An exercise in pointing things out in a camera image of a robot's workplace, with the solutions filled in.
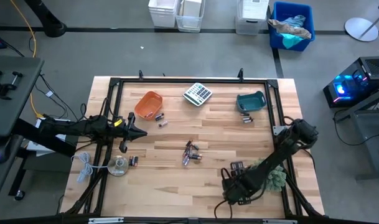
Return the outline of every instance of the wooden table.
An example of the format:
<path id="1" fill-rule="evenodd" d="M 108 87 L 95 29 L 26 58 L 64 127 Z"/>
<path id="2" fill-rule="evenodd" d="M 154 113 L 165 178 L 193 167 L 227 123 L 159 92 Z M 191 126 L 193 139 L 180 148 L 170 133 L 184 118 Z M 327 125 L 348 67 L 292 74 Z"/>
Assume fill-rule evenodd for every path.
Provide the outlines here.
<path id="1" fill-rule="evenodd" d="M 87 115 L 99 113 L 107 95 L 109 80 L 110 77 L 94 78 Z M 284 114 L 301 118 L 294 80 L 279 79 L 278 83 Z M 124 156 L 139 156 L 138 166 L 130 168 L 122 177 L 108 176 L 102 216 L 214 217 L 214 207 L 223 200 L 220 169 L 229 168 L 233 161 L 252 164 L 273 152 L 268 110 L 264 108 L 251 113 L 255 121 L 243 124 L 242 117 L 235 109 L 237 94 L 264 91 L 263 85 L 206 84 L 213 95 L 200 107 L 182 97 L 190 86 L 188 83 L 168 83 L 168 78 L 166 83 L 124 83 L 120 115 L 127 117 L 144 94 L 152 90 L 163 97 L 161 112 L 164 112 L 164 120 L 169 124 L 159 128 L 155 121 L 137 117 L 135 125 L 146 130 L 148 136 L 129 143 Z M 199 153 L 204 156 L 200 162 L 192 160 L 184 167 L 182 153 L 189 139 L 194 140 L 200 147 Z M 119 142 L 120 139 L 115 139 L 112 156 L 122 155 L 118 149 Z M 92 145 L 81 151 L 89 152 L 93 158 L 95 148 Z M 318 212 L 324 213 L 311 158 L 303 151 L 292 158 L 300 190 Z M 89 178 L 81 184 L 76 182 L 82 167 L 83 164 L 75 159 L 61 212 L 68 210 L 88 185 Z M 95 207 L 97 195 L 98 189 L 95 189 L 92 208 Z M 288 195 L 294 212 L 289 187 Z M 229 213 L 226 203 L 217 210 L 218 217 L 229 217 Z M 233 217 L 282 218 L 281 194 L 266 192 L 251 205 L 236 204 L 233 206 Z"/>

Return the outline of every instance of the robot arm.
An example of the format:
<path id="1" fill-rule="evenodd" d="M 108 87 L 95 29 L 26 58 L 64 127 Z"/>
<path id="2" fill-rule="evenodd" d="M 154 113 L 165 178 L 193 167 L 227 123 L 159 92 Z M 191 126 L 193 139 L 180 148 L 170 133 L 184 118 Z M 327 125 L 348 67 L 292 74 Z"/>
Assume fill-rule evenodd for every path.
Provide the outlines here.
<path id="1" fill-rule="evenodd" d="M 135 115 L 130 112 L 127 118 L 120 118 L 115 123 L 109 123 L 108 118 L 103 115 L 90 116 L 88 119 L 71 122 L 56 121 L 53 118 L 46 117 L 39 126 L 40 133 L 49 136 L 57 134 L 67 134 L 72 136 L 87 136 L 94 141 L 106 139 L 109 137 L 123 138 L 120 142 L 120 151 L 126 153 L 126 141 L 132 141 L 147 135 L 147 132 L 135 127 Z"/>
<path id="2" fill-rule="evenodd" d="M 229 204 L 250 202 L 249 198 L 261 189 L 267 176 L 275 167 L 298 150 L 311 148 L 317 141 L 316 127 L 303 119 L 293 120 L 289 125 L 290 127 L 281 131 L 274 140 L 278 150 L 269 155 L 260 165 L 241 168 L 243 167 L 241 163 L 239 170 L 234 170 L 232 176 L 223 178 L 223 196 Z"/>

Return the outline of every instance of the calculator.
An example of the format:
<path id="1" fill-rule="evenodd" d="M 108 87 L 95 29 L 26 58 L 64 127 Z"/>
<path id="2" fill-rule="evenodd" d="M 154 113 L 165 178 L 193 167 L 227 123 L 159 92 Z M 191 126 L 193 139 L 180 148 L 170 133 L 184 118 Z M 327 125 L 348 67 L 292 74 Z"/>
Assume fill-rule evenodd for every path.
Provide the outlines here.
<path id="1" fill-rule="evenodd" d="M 213 93 L 200 83 L 192 85 L 182 96 L 196 106 L 200 106 L 206 101 Z"/>

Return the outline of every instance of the white cable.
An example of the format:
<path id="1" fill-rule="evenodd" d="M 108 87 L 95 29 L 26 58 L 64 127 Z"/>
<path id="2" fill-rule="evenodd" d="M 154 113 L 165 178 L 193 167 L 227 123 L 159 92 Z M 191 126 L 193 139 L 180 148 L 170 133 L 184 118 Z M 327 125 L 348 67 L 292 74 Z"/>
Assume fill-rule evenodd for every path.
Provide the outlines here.
<path id="1" fill-rule="evenodd" d="M 82 152 L 79 155 L 72 156 L 73 158 L 78 157 L 80 161 L 84 163 L 84 168 L 80 171 L 80 175 L 77 177 L 77 182 L 81 183 L 84 181 L 85 177 L 91 175 L 93 172 L 93 168 L 107 168 L 108 166 L 93 166 L 90 164 L 90 155 L 88 152 Z"/>

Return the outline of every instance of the blue plastic crate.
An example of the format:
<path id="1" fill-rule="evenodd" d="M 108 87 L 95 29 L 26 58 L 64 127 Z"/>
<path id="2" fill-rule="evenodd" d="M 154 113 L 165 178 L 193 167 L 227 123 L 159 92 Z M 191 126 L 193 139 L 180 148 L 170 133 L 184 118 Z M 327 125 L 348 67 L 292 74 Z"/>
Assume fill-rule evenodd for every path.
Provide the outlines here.
<path id="1" fill-rule="evenodd" d="M 312 20 L 312 8 L 308 5 L 291 2 L 275 2 L 271 19 L 284 21 L 289 17 L 294 17 L 297 15 L 303 15 L 306 17 L 303 28 L 307 29 L 312 34 L 311 39 L 304 39 L 293 47 L 287 49 L 283 45 L 283 36 L 279 35 L 276 32 L 276 29 L 269 26 L 269 44 L 272 48 L 296 50 L 302 52 L 306 49 L 311 41 L 315 40 L 314 22 Z"/>

